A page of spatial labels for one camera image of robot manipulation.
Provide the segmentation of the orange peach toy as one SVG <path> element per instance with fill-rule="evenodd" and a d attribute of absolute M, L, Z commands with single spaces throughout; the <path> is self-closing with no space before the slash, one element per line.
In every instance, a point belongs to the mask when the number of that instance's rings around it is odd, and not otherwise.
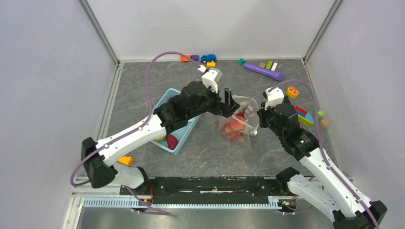
<path fill-rule="evenodd" d="M 233 130 L 241 131 L 245 128 L 245 119 L 241 116 L 232 117 L 229 125 Z"/>

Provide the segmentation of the clear polka dot zip bag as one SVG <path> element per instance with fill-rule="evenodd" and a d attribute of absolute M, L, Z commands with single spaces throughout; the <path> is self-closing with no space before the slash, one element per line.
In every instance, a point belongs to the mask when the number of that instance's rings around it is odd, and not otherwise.
<path fill-rule="evenodd" d="M 248 146 L 251 144 L 250 137 L 257 135 L 259 107 L 250 97 L 234 95 L 233 99 L 239 108 L 229 118 L 219 117 L 218 130 L 229 141 Z"/>

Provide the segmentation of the green cabbage toy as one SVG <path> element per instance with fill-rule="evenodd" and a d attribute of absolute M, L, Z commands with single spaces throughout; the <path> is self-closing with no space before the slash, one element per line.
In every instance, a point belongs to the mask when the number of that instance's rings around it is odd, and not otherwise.
<path fill-rule="evenodd" d="M 165 139 L 166 139 L 166 136 L 162 136 L 162 137 L 159 137 L 159 138 L 154 139 L 154 141 L 160 142 L 160 141 L 163 141 L 163 140 L 165 140 Z"/>

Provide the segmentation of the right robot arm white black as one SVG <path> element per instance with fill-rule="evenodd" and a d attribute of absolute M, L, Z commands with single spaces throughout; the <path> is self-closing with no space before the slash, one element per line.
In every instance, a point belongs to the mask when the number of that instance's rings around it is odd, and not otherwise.
<path fill-rule="evenodd" d="M 288 167 L 276 176 L 282 195 L 293 193 L 321 211 L 336 229 L 377 229 L 387 213 L 385 204 L 372 201 L 336 167 L 318 139 L 300 127 L 294 106 L 281 103 L 257 111 L 261 128 L 269 128 L 284 150 L 309 169 L 325 190 Z"/>

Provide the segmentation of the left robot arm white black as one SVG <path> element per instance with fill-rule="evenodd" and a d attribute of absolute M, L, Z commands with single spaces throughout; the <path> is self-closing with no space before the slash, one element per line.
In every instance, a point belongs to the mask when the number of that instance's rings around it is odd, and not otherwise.
<path fill-rule="evenodd" d="M 87 173 L 88 183 L 92 188 L 120 183 L 138 194 L 147 193 L 150 181 L 140 168 L 121 165 L 118 159 L 151 140 L 187 126 L 189 120 L 206 112 L 232 116 L 240 105 L 233 99 L 230 89 L 226 88 L 224 95 L 221 99 L 210 86 L 193 81 L 137 124 L 105 139 L 86 138 L 82 141 L 81 165 Z"/>

